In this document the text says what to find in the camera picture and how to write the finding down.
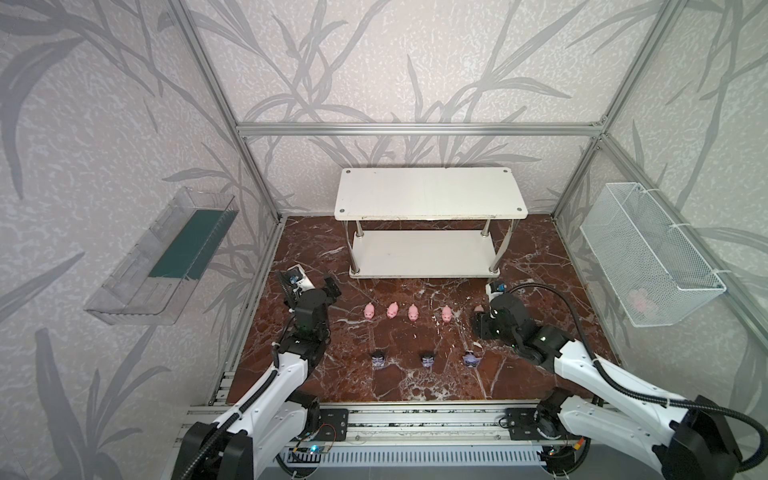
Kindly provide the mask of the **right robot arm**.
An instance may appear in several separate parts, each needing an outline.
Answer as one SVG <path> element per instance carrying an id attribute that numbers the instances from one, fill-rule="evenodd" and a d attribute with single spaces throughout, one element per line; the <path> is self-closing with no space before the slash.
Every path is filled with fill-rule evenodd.
<path id="1" fill-rule="evenodd" d="M 578 335 L 539 325 L 515 290 L 486 287 L 487 307 L 472 317 L 474 332 L 499 340 L 515 355 L 597 397 L 590 403 L 562 388 L 537 406 L 540 433 L 596 440 L 657 471 L 665 479 L 732 479 L 767 458 L 767 429 L 758 420 L 698 396 L 663 390 L 597 355 L 581 319 L 567 307 Z"/>

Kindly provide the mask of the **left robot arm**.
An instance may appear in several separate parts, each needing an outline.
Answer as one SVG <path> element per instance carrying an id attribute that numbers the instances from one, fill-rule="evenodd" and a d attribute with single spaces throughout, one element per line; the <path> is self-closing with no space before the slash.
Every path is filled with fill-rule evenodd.
<path id="1" fill-rule="evenodd" d="M 256 479 L 289 441 L 319 429 L 319 402 L 300 387 L 330 344 L 328 308 L 341 296 L 331 276 L 314 286 L 295 265 L 277 273 L 289 319 L 271 346 L 272 363 L 244 396 L 183 436 L 173 479 Z"/>

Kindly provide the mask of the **black purple figurine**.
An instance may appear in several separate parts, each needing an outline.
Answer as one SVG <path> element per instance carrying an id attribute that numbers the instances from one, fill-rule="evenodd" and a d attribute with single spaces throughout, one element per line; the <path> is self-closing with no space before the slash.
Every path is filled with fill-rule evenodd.
<path id="1" fill-rule="evenodd" d="M 372 367 L 376 370 L 383 369 L 387 366 L 387 356 L 384 351 L 377 350 L 371 354 Z"/>
<path id="2" fill-rule="evenodd" d="M 432 369 L 435 364 L 435 353 L 431 351 L 421 352 L 420 362 L 423 368 Z"/>

